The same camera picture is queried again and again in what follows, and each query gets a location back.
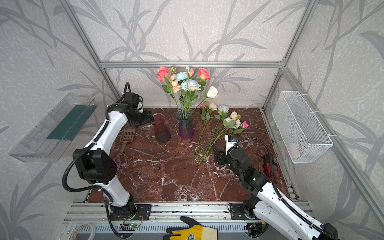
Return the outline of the red pink rose stem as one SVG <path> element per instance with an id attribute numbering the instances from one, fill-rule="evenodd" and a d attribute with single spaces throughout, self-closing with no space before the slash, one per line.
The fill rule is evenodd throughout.
<path id="1" fill-rule="evenodd" d="M 171 70 L 168 67 L 160 67 L 157 70 L 157 77 L 160 83 L 162 83 L 162 89 L 164 92 L 170 95 L 170 97 L 175 101 L 172 91 L 172 85 L 170 83 Z"/>

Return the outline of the peach flower stem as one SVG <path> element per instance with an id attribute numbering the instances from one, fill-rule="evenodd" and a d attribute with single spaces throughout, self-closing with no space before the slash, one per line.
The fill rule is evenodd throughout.
<path id="1" fill-rule="evenodd" d="M 181 86 L 177 80 L 177 70 L 175 67 L 171 68 L 170 83 L 172 85 L 173 96 L 176 101 L 177 107 L 182 111 L 181 116 L 184 117 L 183 106 L 180 98 Z"/>

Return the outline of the purple glass vase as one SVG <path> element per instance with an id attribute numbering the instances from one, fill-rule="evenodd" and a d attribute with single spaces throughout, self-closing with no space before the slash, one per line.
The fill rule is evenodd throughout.
<path id="1" fill-rule="evenodd" d="M 188 140 L 194 136 L 194 127 L 192 125 L 192 111 L 184 113 L 182 110 L 178 110 L 176 113 L 176 118 L 179 121 L 179 136 Z"/>

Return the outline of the clear plastic wall tray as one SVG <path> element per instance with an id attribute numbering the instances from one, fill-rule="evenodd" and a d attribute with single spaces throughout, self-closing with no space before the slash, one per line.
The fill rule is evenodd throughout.
<path id="1" fill-rule="evenodd" d="M 24 163 L 55 163 L 98 105 L 94 97 L 67 94 L 10 152 Z"/>

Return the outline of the cream white rose stem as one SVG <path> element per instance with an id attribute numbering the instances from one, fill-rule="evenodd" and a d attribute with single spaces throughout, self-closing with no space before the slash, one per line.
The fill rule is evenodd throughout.
<path id="1" fill-rule="evenodd" d="M 207 92 L 201 97 L 198 104 L 193 108 L 193 112 L 199 108 L 206 100 L 215 99 L 218 96 L 218 89 L 216 87 L 210 87 Z"/>

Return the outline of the red glass vase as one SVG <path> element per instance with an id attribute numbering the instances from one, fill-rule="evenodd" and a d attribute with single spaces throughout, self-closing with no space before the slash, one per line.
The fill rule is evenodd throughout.
<path id="1" fill-rule="evenodd" d="M 162 113 L 153 114 L 153 122 L 151 123 L 154 126 L 155 138 L 159 143 L 167 143 L 171 139 L 170 131 L 165 125 L 166 117 Z"/>

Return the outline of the light blue flower stem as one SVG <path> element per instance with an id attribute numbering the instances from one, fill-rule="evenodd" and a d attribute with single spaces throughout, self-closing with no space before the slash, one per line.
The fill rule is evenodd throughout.
<path id="1" fill-rule="evenodd" d="M 176 80 L 178 82 L 177 86 L 177 95 L 179 98 L 180 106 L 182 109 L 182 116 L 183 120 L 186 120 L 188 118 L 188 74 L 186 72 L 180 72 L 176 76 Z"/>

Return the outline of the white blue rose stem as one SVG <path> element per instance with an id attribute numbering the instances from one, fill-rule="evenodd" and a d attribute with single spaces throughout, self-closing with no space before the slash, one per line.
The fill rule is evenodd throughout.
<path id="1" fill-rule="evenodd" d="M 194 105 L 194 101 L 198 98 L 196 92 L 201 90 L 201 85 L 195 80 L 184 80 L 182 82 L 181 104 L 183 119 L 189 118 L 190 109 Z"/>

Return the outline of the purple plastic hook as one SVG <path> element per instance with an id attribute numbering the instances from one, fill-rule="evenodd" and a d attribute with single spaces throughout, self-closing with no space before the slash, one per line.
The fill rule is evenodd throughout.
<path id="1" fill-rule="evenodd" d="M 117 159 L 115 160 L 116 166 L 117 166 L 117 172 L 121 169 L 121 160 Z"/>

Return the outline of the pile of artificial flowers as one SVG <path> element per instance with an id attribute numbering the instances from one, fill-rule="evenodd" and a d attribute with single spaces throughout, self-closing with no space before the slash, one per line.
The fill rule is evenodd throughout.
<path id="1" fill-rule="evenodd" d="M 225 106 L 217 106 L 214 102 L 204 101 L 202 103 L 201 120 L 203 122 L 203 129 L 199 136 L 197 148 L 195 150 L 195 159 L 198 163 L 203 163 L 208 160 L 211 149 L 225 135 L 240 134 L 249 127 L 249 123 L 241 121 L 242 116 L 236 111 L 230 112 L 230 109 Z M 203 144 L 205 139 L 205 131 L 212 121 L 216 121 L 215 127 L 207 144 Z"/>

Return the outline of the yellow black work glove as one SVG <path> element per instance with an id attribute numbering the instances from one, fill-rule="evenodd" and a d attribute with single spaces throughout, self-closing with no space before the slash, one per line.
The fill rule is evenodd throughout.
<path id="1" fill-rule="evenodd" d="M 181 216 L 180 220 L 187 228 L 167 228 L 164 240 L 217 240 L 219 231 L 215 228 L 203 227 L 196 220 Z"/>

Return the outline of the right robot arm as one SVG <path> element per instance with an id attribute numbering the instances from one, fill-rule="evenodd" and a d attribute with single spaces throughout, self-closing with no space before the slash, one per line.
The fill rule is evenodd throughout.
<path id="1" fill-rule="evenodd" d="M 267 176 L 254 169 L 249 156 L 239 147 L 242 141 L 234 135 L 226 135 L 226 148 L 215 148 L 215 162 L 226 165 L 239 179 L 239 184 L 250 192 L 243 202 L 248 218 L 259 219 L 289 240 L 336 240 L 338 231 L 330 224 L 322 224 L 314 219 L 277 188 L 273 169 Z"/>

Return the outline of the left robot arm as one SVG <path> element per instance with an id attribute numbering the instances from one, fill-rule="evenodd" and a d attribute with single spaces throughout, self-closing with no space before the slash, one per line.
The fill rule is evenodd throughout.
<path id="1" fill-rule="evenodd" d="M 93 139 L 82 149 L 73 153 L 73 161 L 66 168 L 62 186 L 68 192 L 83 192 L 97 189 L 108 198 L 107 209 L 121 217 L 130 218 L 137 212 L 133 196 L 127 192 L 117 177 L 117 165 L 110 157 L 112 145 L 124 125 L 137 128 L 153 122 L 150 111 L 144 110 L 144 100 L 131 91 L 125 84 L 122 96 L 105 111 L 105 121 Z M 68 185 L 68 176 L 76 167 L 81 179 L 89 186 L 72 188 Z"/>

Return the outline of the coral pink rose stem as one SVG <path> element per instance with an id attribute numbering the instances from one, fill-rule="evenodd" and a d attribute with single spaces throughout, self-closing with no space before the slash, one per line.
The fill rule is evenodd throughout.
<path id="1" fill-rule="evenodd" d="M 196 92 L 200 99 L 206 93 L 205 86 L 208 80 L 210 80 L 210 73 L 206 69 L 200 68 L 198 71 L 198 78 L 197 80 L 195 80 L 201 85 L 201 90 L 199 92 Z"/>

